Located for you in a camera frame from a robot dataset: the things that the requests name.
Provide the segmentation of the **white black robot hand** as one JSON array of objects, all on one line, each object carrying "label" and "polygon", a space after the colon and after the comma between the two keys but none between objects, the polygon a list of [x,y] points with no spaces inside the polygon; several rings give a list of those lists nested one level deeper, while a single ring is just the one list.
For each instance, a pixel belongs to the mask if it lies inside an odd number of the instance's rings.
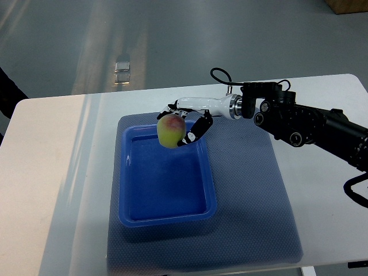
[{"label": "white black robot hand", "polygon": [[212,126],[213,117],[224,116],[228,119],[239,119],[241,116],[240,97],[238,95],[227,95],[224,98],[180,98],[168,104],[158,115],[160,120],[167,114],[175,114],[184,120],[190,112],[197,112],[201,117],[193,124],[185,137],[178,142],[178,147],[198,141]]}]

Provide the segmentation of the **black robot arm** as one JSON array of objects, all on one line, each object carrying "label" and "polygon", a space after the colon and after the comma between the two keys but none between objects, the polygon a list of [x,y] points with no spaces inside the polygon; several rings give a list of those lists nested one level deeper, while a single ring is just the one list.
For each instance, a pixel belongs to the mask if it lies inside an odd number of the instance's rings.
[{"label": "black robot arm", "polygon": [[293,147],[314,144],[341,158],[363,174],[348,180],[343,190],[355,203],[367,207],[367,198],[353,186],[367,180],[367,128],[348,120],[341,109],[319,109],[296,104],[296,93],[282,82],[216,81],[228,92],[239,86],[241,97],[230,104],[232,117],[252,119],[254,124]]}]

